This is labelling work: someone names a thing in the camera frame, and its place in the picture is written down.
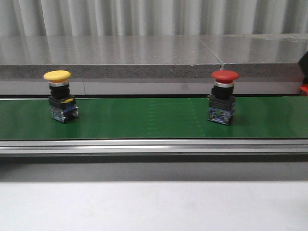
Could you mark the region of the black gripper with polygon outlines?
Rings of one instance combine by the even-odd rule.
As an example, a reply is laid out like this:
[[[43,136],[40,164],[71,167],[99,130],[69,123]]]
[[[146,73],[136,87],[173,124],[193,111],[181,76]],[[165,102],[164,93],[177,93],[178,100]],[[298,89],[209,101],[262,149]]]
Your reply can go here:
[[[302,56],[298,62],[300,69],[304,75],[304,82],[308,81],[308,51]]]

